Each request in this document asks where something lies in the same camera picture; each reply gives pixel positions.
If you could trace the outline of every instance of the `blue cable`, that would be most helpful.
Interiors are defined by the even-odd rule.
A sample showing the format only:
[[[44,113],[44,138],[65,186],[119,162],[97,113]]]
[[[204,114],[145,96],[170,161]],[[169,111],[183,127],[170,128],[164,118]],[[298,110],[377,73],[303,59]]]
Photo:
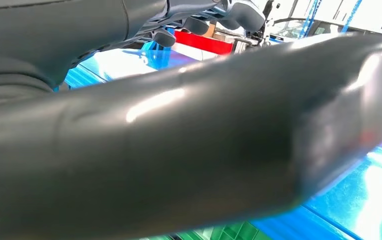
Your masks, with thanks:
[[[298,35],[298,39],[304,38],[310,30],[310,25],[313,23],[313,19],[315,19],[315,9],[317,8],[318,0],[313,1],[313,5],[310,8],[309,14],[307,15],[306,20],[304,21],[303,28],[300,31],[300,34]]]
[[[350,16],[347,18],[347,22],[345,23],[345,25],[341,29],[342,33],[347,32],[347,29],[349,28],[349,24],[353,20],[353,17],[355,16],[356,11],[358,10],[359,6],[361,5],[361,2],[362,2],[362,0],[357,0],[356,5],[354,5],[353,10],[351,11]]]

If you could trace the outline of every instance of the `blue tabletop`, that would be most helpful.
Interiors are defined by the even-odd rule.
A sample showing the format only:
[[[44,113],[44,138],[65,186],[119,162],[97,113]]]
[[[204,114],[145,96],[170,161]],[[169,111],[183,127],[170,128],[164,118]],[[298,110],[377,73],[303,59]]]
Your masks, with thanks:
[[[172,50],[114,49],[98,52],[81,62],[69,71],[65,81],[73,88],[80,88],[196,61]]]
[[[325,193],[252,223],[275,240],[382,240],[382,144]]]
[[[82,62],[66,82],[81,88],[195,61],[174,51],[116,49]],[[291,212],[251,223],[274,240],[382,240],[382,144],[327,192]]]

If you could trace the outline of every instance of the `black robotic arm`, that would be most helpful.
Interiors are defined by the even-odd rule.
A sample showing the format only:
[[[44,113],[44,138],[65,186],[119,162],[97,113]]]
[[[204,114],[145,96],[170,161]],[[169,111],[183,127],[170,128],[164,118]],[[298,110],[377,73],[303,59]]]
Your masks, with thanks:
[[[95,2],[111,17],[98,18]],[[96,12],[83,20],[111,23],[113,35],[70,19],[80,47],[67,30],[22,51],[0,45],[0,239],[133,239],[280,213],[382,140],[377,36],[318,36],[50,93],[69,68],[58,59],[127,38],[115,35],[116,2],[127,6],[42,0],[29,9],[55,17],[38,6],[66,4],[67,14],[84,4]],[[8,24],[23,39],[45,32]]]

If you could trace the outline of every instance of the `white wall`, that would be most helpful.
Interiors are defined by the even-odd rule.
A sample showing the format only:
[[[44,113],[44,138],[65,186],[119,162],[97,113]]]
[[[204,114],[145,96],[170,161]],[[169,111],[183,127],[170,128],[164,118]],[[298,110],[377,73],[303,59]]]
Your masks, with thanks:
[[[309,14],[314,0],[299,0],[295,8],[293,17],[305,18]],[[340,5],[341,0],[323,0],[317,13],[316,19],[323,21],[337,21],[346,23],[348,17],[351,15],[352,10],[357,0],[344,0]],[[379,30],[382,27],[382,0],[362,0],[353,20],[351,26]]]
[[[268,0],[253,0],[253,2],[259,7],[261,11],[263,11],[263,9],[265,8],[267,1]],[[276,0],[276,1],[280,3],[281,6],[278,9],[278,11],[275,12],[275,18],[276,19],[288,18],[288,15],[290,14],[291,7],[293,6],[294,0]]]

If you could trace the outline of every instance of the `glossy black surface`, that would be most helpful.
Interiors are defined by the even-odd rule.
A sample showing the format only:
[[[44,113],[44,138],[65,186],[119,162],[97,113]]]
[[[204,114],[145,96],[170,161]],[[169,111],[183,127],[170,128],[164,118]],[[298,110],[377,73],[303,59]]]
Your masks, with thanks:
[[[133,239],[302,203],[382,140],[382,38],[327,37],[70,92],[1,85],[0,239]]]

